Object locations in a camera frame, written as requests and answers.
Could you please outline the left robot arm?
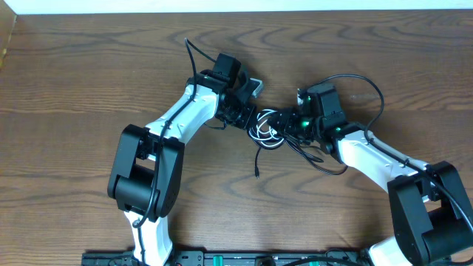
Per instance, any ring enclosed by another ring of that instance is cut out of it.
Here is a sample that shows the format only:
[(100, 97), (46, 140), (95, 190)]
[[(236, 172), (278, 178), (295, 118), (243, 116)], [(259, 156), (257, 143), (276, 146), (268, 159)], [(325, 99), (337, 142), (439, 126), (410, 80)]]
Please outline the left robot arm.
[(167, 216), (180, 190), (186, 144), (208, 120), (247, 129), (263, 82), (234, 57), (219, 54), (212, 69), (195, 72), (181, 98), (144, 127), (121, 133), (107, 194), (128, 219), (135, 241), (133, 265), (164, 265), (171, 255)]

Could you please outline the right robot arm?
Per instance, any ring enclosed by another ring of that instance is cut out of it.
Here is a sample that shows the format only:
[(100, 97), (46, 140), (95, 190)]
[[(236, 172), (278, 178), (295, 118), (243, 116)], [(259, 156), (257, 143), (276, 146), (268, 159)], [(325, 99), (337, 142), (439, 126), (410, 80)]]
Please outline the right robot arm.
[(472, 246), (472, 206), (457, 169), (408, 157), (348, 121), (331, 83), (300, 91), (298, 106), (273, 113), (268, 125), (286, 140), (319, 143), (388, 193), (394, 235), (368, 249), (372, 265), (451, 265)]

